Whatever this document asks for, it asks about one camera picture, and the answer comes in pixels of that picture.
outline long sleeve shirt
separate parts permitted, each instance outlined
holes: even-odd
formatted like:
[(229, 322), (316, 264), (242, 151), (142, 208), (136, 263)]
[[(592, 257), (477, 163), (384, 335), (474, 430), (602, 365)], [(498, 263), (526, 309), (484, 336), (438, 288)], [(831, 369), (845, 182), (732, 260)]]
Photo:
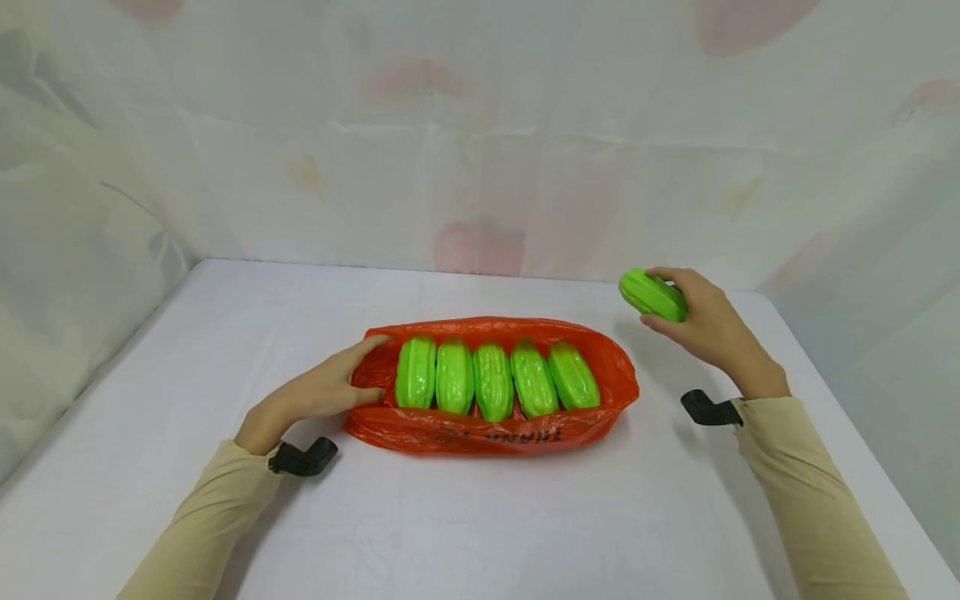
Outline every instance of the long sleeve shirt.
[[(766, 493), (804, 600), (906, 600), (870, 524), (793, 397), (735, 400), (740, 453)], [(121, 600), (212, 598), (230, 552), (276, 493), (269, 457), (223, 442)]]

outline white table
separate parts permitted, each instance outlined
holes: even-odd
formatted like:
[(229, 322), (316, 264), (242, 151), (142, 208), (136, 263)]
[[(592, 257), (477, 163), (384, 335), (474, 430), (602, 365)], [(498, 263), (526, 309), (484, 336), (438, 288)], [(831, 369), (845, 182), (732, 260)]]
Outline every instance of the white table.
[[(731, 298), (790, 374), (914, 600), (960, 586), (771, 303)], [(0, 597), (108, 598), (219, 440), (289, 377), (371, 326), (476, 315), (592, 327), (630, 353), (640, 399), (595, 446), (412, 458), (336, 420), (341, 453), (289, 478), (241, 542), (222, 598), (795, 598), (730, 428), (679, 398), (733, 394), (646, 331), (611, 284), (208, 260), (127, 344), (0, 496)]]

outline plastic bitter melon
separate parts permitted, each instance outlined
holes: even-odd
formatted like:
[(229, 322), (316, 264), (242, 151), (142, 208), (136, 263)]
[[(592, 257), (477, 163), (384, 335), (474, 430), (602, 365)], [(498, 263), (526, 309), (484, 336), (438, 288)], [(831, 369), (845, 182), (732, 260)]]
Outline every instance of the plastic bitter melon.
[(437, 373), (437, 345), (427, 337), (413, 337), (400, 348), (396, 363), (396, 405), (430, 408)]

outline orange plastic bag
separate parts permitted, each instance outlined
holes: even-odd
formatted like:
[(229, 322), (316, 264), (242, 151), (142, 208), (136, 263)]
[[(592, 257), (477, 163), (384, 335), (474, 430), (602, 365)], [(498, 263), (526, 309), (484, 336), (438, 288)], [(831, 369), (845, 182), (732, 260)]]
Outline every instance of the orange plastic bag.
[[(349, 411), (344, 429), (368, 444), (416, 454), (539, 454), (593, 444), (602, 440), (620, 413), (639, 397), (634, 366), (616, 342), (592, 329), (550, 319), (475, 317), (378, 327), (367, 336), (396, 338), (376, 348), (353, 372), (353, 385), (384, 388), (382, 402)], [(558, 340), (572, 342), (593, 372), (600, 388), (597, 408), (565, 411), (528, 420), (514, 392), (514, 414), (499, 423), (480, 418), (473, 403), (468, 415), (440, 410), (397, 408), (394, 384), (400, 347), (412, 335), (428, 335), (438, 344), (463, 338), (471, 350), (496, 341), (509, 353), (520, 338), (533, 338), (544, 356)]]

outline green toy cucumber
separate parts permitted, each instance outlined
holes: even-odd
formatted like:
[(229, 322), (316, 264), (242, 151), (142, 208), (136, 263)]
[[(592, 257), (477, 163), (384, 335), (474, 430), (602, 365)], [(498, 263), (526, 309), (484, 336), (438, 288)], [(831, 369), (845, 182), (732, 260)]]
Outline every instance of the green toy cucumber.
[(680, 290), (643, 269), (631, 269), (620, 278), (620, 295), (644, 315), (657, 315), (667, 321), (686, 321), (686, 300)]
[(446, 340), (437, 348), (437, 407), (465, 415), (473, 403), (473, 357), (463, 340)]
[(396, 363), (396, 405), (430, 408), (437, 371), (437, 345), (427, 337), (413, 337), (400, 348)]

